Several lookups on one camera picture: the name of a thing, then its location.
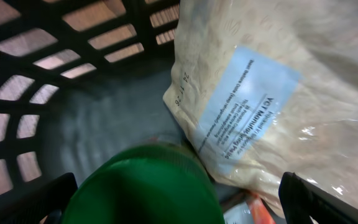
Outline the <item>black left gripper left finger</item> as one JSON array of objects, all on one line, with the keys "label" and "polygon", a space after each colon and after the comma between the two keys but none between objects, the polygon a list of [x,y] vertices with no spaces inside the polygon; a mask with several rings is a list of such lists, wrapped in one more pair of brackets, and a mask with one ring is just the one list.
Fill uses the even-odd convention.
[{"label": "black left gripper left finger", "polygon": [[24,190],[11,190],[0,195],[0,223],[39,223],[54,211],[64,212],[77,189],[69,172],[47,184],[36,180]]}]

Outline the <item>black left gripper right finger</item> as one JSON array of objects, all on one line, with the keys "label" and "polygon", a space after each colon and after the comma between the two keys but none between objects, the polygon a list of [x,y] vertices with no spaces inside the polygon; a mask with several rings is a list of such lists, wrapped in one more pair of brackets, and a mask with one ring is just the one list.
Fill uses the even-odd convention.
[{"label": "black left gripper right finger", "polygon": [[283,174],[278,195],[287,223],[358,224],[358,209],[293,172]]}]

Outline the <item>green lid jar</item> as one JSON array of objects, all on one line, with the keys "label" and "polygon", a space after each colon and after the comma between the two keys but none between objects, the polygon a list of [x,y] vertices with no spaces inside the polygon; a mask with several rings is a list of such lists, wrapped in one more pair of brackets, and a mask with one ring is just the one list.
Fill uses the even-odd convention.
[{"label": "green lid jar", "polygon": [[221,224],[223,211],[194,152],[144,144],[93,172],[70,199],[63,223]]}]

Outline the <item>beige plastic food pouch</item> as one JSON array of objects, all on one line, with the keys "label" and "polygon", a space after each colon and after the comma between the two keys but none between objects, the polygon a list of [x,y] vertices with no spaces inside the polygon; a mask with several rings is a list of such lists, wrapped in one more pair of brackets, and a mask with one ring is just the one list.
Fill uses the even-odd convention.
[{"label": "beige plastic food pouch", "polygon": [[216,181],[358,209],[358,0],[182,1],[174,44],[163,100]]}]

